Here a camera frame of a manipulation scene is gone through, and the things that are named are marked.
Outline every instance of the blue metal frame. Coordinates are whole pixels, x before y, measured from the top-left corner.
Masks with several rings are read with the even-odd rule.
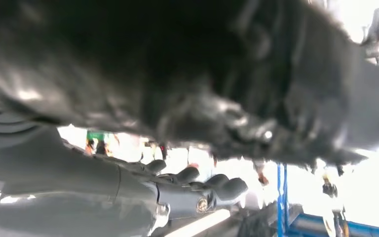
[[[289,212],[288,212],[288,192],[287,192],[287,164],[284,164],[283,184],[281,186],[281,164],[278,164],[277,170],[277,185],[278,185],[278,200],[277,200],[277,236],[283,237],[284,233],[289,229]]]

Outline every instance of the mechanical component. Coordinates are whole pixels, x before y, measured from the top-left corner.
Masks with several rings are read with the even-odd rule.
[[[197,212],[204,213],[208,210],[208,200],[205,197],[202,197],[198,200],[197,203]]]
[[[0,111],[342,163],[379,144],[379,69],[303,0],[1,0]]]
[[[169,219],[236,203],[247,188],[233,179],[195,189],[78,151],[53,126],[0,114],[0,237],[144,237]],[[197,206],[205,197],[208,206]]]

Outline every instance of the bolt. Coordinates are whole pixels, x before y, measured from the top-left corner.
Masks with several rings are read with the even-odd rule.
[[[200,198],[197,203],[197,212],[198,213],[203,213],[206,212],[208,209],[208,201],[206,197]]]

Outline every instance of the blue post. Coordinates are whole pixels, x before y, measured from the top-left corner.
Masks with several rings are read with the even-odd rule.
[[[284,198],[283,198],[283,201],[284,201],[284,230],[285,231],[288,231],[288,228],[289,228],[289,223],[288,223],[288,217],[290,216],[290,213],[289,213],[289,206],[288,206],[288,184],[287,184],[287,164],[284,164],[284,185],[283,185],[283,189],[284,189]]]
[[[281,194],[281,164],[278,164],[278,170],[277,170],[277,185],[278,185],[278,200],[277,200],[277,236],[283,237],[283,197]]]

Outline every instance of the gray metal part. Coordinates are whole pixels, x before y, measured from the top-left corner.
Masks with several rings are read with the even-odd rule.
[[[146,236],[154,184],[69,150],[55,127],[12,118],[0,121],[0,237]]]
[[[190,188],[184,191],[181,186],[174,184],[159,183],[157,187],[159,188],[159,203],[170,205],[169,219],[200,216],[197,213],[197,203],[205,197],[202,192],[192,191]]]

